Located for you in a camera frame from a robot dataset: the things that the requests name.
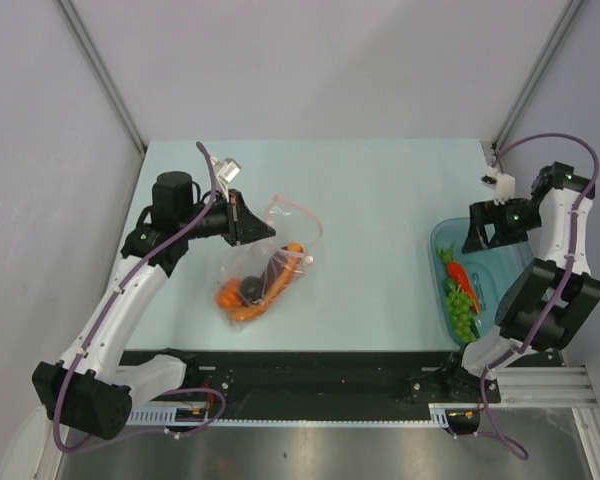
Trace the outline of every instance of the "white table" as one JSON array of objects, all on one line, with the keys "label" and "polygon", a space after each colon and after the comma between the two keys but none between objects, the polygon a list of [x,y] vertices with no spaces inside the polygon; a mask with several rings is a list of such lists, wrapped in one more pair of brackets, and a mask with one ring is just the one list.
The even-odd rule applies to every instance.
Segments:
[{"label": "white table", "polygon": [[[490,198],[480,183],[478,140],[206,142],[243,167],[232,183],[261,216],[275,193],[316,212],[325,234],[312,271],[242,330],[217,310],[221,238],[190,242],[167,285],[149,305],[128,349],[447,350],[428,254],[439,222],[468,216]],[[149,146],[123,240],[165,171],[191,173],[203,192],[206,166],[194,142]]]}]

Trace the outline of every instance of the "robotic arm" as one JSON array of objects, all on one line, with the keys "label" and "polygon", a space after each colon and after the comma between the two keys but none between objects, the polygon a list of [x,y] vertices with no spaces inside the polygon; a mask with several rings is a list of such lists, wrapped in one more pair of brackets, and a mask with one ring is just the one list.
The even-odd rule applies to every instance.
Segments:
[{"label": "robotic arm", "polygon": [[[462,367],[474,377],[480,377],[489,365],[512,352],[506,361],[489,370],[487,379],[493,380],[498,368],[521,355],[565,348],[600,300],[600,281],[591,277],[585,252],[586,219],[593,204],[594,188],[578,208],[578,241],[575,252],[569,251],[570,237],[576,228],[572,225],[575,222],[572,205],[586,188],[588,179],[575,175],[573,167],[556,162],[540,171],[530,199],[513,198],[515,180],[494,169],[483,182],[494,187],[494,200],[470,206],[470,227],[463,253],[527,241],[527,232],[542,226],[538,256],[504,295],[496,313],[496,326],[464,351]],[[547,306],[548,296],[561,283],[570,257],[573,258],[571,274],[559,304],[548,312],[530,343],[531,348],[521,351]]]},{"label": "robotic arm", "polygon": [[[239,165],[231,159],[213,161],[219,185],[213,206],[185,236],[143,265],[121,290],[121,279],[143,257],[181,231],[205,207],[204,197],[193,202],[192,187],[197,184],[189,174],[168,172],[158,177],[152,189],[152,205],[142,211],[136,228],[127,235],[113,282],[91,319],[55,365],[41,362],[36,368],[33,384],[50,419],[54,418],[62,383],[76,354],[81,360],[69,382],[60,422],[106,440],[124,428],[133,408],[180,386],[198,386],[195,356],[176,350],[165,350],[122,373],[117,367],[142,313],[187,253],[189,240],[220,235],[236,246],[275,235],[273,228],[249,211],[239,191],[228,189]],[[84,351],[84,341],[99,320],[101,327]]]}]

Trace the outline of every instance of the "blue tray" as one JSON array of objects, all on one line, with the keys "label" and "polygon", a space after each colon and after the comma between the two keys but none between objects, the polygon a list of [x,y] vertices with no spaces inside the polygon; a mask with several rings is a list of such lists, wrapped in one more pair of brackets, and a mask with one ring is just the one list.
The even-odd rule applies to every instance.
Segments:
[{"label": "blue tray", "polygon": [[431,232],[429,254],[433,261],[434,277],[438,292],[438,301],[442,307],[447,330],[454,342],[464,346],[465,342],[453,331],[451,318],[446,305],[446,293],[442,282],[447,272],[436,254],[437,248],[448,249],[454,245],[453,259],[460,263],[467,272],[473,290],[480,300],[480,315],[476,316],[476,326],[480,336],[487,334],[495,323],[496,310],[502,296],[511,284],[533,259],[531,248],[527,242],[493,250],[463,254],[462,245],[469,231],[468,218],[454,218],[439,223]]}]

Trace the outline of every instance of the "clear plastic bag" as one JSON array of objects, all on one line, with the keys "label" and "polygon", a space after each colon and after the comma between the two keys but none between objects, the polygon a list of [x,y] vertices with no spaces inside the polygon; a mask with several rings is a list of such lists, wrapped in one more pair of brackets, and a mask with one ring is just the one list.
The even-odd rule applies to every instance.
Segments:
[{"label": "clear plastic bag", "polygon": [[233,325],[259,318],[304,277],[314,264],[311,248],[322,237],[322,222],[313,212],[279,195],[264,218],[276,236],[237,247],[222,267],[215,301]]}]

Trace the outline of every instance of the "red pepper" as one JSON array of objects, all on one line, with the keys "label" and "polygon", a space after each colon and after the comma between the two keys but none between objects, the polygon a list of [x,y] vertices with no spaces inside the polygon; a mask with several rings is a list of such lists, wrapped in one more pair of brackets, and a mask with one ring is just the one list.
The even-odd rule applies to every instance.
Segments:
[{"label": "red pepper", "polygon": [[467,295],[469,295],[471,300],[473,300],[473,309],[479,314],[480,302],[478,301],[476,292],[471,288],[471,283],[469,282],[469,277],[467,276],[464,267],[458,262],[449,262],[447,264],[447,275],[449,275],[449,277],[452,278]]}]

